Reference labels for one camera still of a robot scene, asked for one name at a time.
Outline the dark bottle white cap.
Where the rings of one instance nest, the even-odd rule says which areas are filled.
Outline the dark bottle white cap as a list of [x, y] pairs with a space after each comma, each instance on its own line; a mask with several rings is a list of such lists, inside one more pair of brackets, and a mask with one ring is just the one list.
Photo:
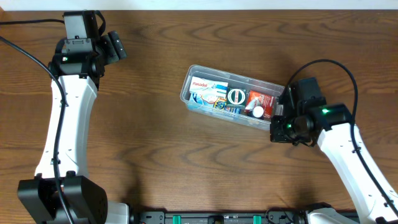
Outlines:
[[251, 116], [257, 119], [264, 119], [264, 108], [262, 106], [256, 106], [251, 111]]

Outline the red white medicine box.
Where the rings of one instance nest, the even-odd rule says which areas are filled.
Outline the red white medicine box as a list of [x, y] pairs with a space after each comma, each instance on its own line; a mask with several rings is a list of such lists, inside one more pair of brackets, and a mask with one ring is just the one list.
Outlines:
[[272, 116], [274, 100], [274, 96], [251, 90], [244, 110], [247, 114], [251, 114], [254, 107], [262, 106], [264, 108], [264, 118], [269, 119]]

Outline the dark green small box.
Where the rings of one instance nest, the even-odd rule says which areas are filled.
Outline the dark green small box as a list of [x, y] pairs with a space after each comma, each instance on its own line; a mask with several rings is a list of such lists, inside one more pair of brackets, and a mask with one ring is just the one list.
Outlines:
[[247, 101], [247, 91], [242, 88], [228, 88], [226, 105], [232, 108], [244, 108]]

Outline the clear plastic container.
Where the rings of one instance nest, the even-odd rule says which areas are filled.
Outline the clear plastic container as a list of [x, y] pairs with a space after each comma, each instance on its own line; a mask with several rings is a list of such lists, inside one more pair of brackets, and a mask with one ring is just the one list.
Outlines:
[[253, 118], [250, 114], [247, 114], [245, 112], [244, 110], [245, 107], [240, 108], [241, 109], [240, 114], [234, 114], [219, 109], [212, 109], [212, 111], [204, 111], [201, 109], [200, 105], [189, 101], [191, 95], [189, 88], [192, 77], [199, 77], [219, 82], [228, 82], [228, 88], [245, 89], [247, 91], [247, 100], [248, 100], [248, 94], [251, 90], [257, 91], [259, 93], [264, 93], [270, 96], [274, 96], [275, 100], [273, 105], [272, 116], [280, 115], [282, 113], [282, 107], [277, 105], [276, 98], [280, 96], [281, 93], [283, 92], [284, 90], [283, 86], [200, 65], [192, 65], [188, 69], [180, 93], [180, 99], [185, 103], [188, 110], [212, 116], [215, 118], [231, 121], [233, 123], [239, 123], [257, 129], [263, 129], [266, 131], [270, 129], [271, 117], [272, 117], [271, 116], [269, 119]]

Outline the white Panadol box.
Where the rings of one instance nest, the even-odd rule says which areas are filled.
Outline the white Panadol box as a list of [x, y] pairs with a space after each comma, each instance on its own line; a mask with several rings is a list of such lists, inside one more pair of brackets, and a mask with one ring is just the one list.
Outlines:
[[219, 82], [199, 77], [192, 77], [189, 91], [201, 95], [213, 95], [225, 97], [228, 90], [228, 82]]

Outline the blue toothpaste box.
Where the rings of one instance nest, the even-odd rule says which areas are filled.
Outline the blue toothpaste box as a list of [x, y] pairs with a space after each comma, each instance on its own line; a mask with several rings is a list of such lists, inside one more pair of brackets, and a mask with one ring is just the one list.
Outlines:
[[200, 105], [201, 109], [204, 111], [212, 111], [212, 109], [219, 109], [234, 114], [240, 114], [241, 112], [240, 108], [233, 108], [227, 106], [227, 99], [220, 96], [201, 95], [197, 93], [192, 93], [190, 95], [189, 101]]

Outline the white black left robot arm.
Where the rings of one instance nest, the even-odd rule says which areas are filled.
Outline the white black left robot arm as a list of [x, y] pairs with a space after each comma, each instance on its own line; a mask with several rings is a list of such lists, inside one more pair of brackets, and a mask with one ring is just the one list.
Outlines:
[[115, 31], [100, 37], [61, 40], [48, 65], [52, 111], [44, 151], [33, 179], [19, 182], [17, 196], [36, 223], [129, 223], [129, 206], [110, 202], [88, 176], [91, 109], [106, 65], [126, 58]]

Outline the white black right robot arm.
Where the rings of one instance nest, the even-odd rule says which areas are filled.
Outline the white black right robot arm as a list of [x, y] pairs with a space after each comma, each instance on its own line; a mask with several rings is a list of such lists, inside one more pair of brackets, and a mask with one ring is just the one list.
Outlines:
[[366, 149], [344, 104], [275, 115], [270, 132], [272, 142], [317, 145], [336, 169], [361, 223], [397, 223], [397, 192]]

